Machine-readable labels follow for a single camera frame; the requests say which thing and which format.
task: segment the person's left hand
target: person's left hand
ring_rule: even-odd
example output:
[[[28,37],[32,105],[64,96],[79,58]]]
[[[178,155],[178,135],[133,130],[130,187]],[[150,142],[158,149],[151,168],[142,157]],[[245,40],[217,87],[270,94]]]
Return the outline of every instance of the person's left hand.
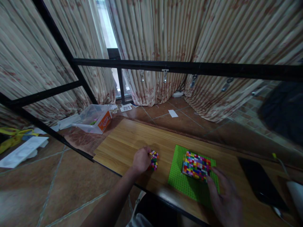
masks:
[[[151,164],[151,155],[149,154],[152,150],[150,147],[142,147],[139,149],[134,156],[133,169],[139,174],[147,170]]]

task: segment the green baseplate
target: green baseplate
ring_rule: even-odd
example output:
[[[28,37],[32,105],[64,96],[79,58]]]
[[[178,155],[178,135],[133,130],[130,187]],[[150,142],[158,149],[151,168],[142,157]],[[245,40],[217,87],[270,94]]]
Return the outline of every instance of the green baseplate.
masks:
[[[212,209],[207,183],[188,177],[182,173],[184,155],[187,151],[189,150],[176,145],[173,162],[169,172],[168,184],[190,198]],[[198,155],[210,160],[212,167],[216,166],[216,161],[214,159],[201,154]],[[218,176],[214,174],[213,171],[211,171],[211,178],[214,180],[218,192],[220,193]]]

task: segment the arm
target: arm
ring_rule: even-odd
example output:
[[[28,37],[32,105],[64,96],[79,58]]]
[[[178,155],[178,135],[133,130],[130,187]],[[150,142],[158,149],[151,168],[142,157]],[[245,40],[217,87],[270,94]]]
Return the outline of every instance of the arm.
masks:
[[[151,149],[149,147],[143,147],[136,152],[133,166],[126,171],[110,192],[101,199],[81,226],[115,225],[133,184],[151,163],[150,152]]]

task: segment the colorful lego bricks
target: colorful lego bricks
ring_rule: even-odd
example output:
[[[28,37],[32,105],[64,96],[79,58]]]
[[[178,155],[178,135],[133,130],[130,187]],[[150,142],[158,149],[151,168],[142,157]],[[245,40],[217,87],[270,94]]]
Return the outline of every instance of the colorful lego bricks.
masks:
[[[151,155],[151,164],[147,170],[151,169],[152,171],[156,171],[158,167],[157,158],[159,157],[159,154],[155,151],[151,151],[149,154]]]
[[[184,155],[182,173],[185,175],[207,182],[206,176],[211,172],[211,161],[187,151]]]

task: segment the hand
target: hand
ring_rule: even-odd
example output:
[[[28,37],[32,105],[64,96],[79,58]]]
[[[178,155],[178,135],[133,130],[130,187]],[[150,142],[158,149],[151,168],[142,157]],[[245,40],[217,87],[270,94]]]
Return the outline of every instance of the hand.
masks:
[[[222,170],[212,168],[221,180],[225,189],[224,195],[219,195],[214,181],[207,176],[207,183],[211,197],[211,204],[217,218],[224,227],[239,227],[242,225],[242,201],[239,197],[235,183],[229,179]]]
[[[151,155],[149,154],[152,150],[150,147],[142,147],[139,149],[134,156],[133,169],[139,174],[142,174],[147,170],[151,164]]]

